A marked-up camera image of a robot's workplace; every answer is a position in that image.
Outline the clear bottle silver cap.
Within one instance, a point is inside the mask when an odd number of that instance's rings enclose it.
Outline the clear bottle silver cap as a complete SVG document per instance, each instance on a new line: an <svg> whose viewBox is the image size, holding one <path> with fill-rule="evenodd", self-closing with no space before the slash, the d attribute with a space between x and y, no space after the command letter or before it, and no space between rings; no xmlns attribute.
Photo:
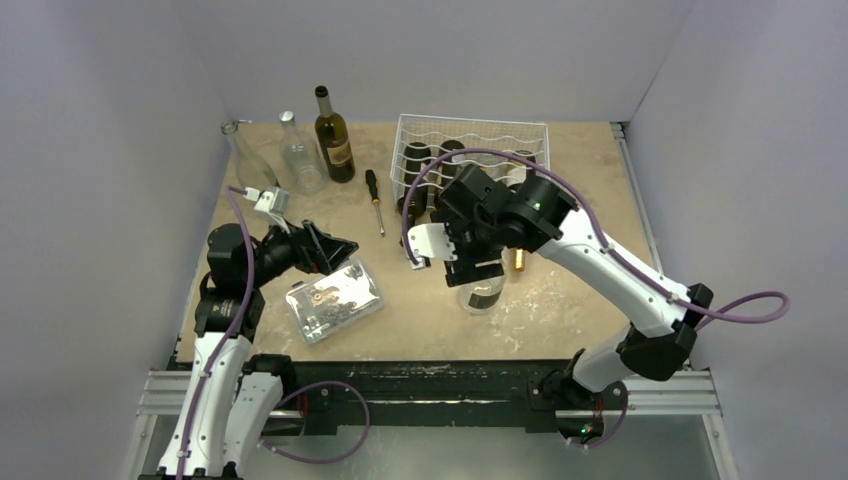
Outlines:
<svg viewBox="0 0 848 480"><path fill-rule="evenodd" d="M283 130L279 153L294 187L305 195L321 191L329 175L316 142L298 126L292 111L281 112L278 119Z"/></svg>

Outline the tall clear bottle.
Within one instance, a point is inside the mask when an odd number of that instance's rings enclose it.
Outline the tall clear bottle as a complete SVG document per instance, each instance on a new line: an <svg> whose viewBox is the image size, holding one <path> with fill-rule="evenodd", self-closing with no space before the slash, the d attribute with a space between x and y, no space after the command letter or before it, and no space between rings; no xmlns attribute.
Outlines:
<svg viewBox="0 0 848 480"><path fill-rule="evenodd" d="M246 140L241 132L243 124L251 120L225 120L220 125L234 160L236 178L243 188L260 191L278 187L279 181L271 166Z"/></svg>

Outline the dark labelled wine bottle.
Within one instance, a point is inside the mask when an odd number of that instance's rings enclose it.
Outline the dark labelled wine bottle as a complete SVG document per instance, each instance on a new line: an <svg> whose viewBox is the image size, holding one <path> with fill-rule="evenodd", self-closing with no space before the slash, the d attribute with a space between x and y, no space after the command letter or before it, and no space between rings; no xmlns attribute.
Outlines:
<svg viewBox="0 0 848 480"><path fill-rule="evenodd" d="M347 183L355 175L355 165L346 121L333 109L326 86L316 86L314 94L319 108L314 128L329 177Z"/></svg>

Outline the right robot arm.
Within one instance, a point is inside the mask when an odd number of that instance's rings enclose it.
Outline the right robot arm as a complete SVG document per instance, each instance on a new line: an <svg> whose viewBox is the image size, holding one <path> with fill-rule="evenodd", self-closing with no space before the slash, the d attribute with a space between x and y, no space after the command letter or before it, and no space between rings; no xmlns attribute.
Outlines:
<svg viewBox="0 0 848 480"><path fill-rule="evenodd" d="M584 407L630 375L668 380L688 360L712 291L670 280L609 240L589 209L552 177L532 175L510 189L470 167L440 199L446 208L436 240L450 251L444 258L449 286L493 277L495 254L517 248L570 271L626 316L622 332L570 361L561 381L569 404Z"/></svg>

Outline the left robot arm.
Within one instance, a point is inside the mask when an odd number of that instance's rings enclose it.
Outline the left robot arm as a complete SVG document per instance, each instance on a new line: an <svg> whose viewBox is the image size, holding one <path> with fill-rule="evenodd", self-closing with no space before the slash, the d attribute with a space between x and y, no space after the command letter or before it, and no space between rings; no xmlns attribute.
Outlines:
<svg viewBox="0 0 848 480"><path fill-rule="evenodd" d="M260 240L243 222L224 224L207 247L190 379L154 479L240 478L272 409L298 395L289 356L251 352L265 307L261 287L291 269L329 275L359 245L305 220L274 225Z"/></svg>

